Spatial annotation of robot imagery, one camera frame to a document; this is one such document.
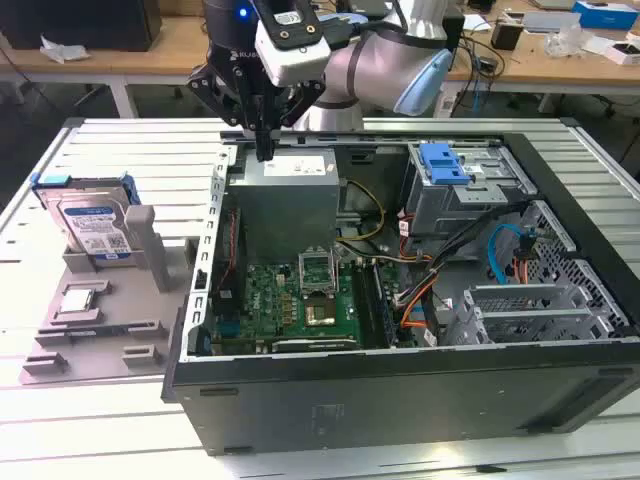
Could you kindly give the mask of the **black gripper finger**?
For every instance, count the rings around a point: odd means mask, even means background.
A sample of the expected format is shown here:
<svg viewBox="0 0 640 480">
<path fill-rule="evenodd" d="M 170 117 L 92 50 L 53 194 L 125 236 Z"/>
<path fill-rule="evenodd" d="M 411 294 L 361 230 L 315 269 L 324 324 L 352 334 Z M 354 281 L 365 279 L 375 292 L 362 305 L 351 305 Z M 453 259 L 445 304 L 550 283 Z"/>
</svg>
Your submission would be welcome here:
<svg viewBox="0 0 640 480">
<path fill-rule="evenodd" d="M 276 133 L 292 127 L 325 91 L 321 80 L 310 80 L 289 87 L 271 86 L 265 93 L 265 160 L 271 160 Z"/>
<path fill-rule="evenodd" d="M 227 81 L 211 64 L 205 64 L 192 73 L 187 86 L 225 123 L 242 127 L 245 135 L 254 140 L 257 160 L 266 160 L 264 95 L 255 90 L 246 68 L 232 67 Z"/>
</svg>

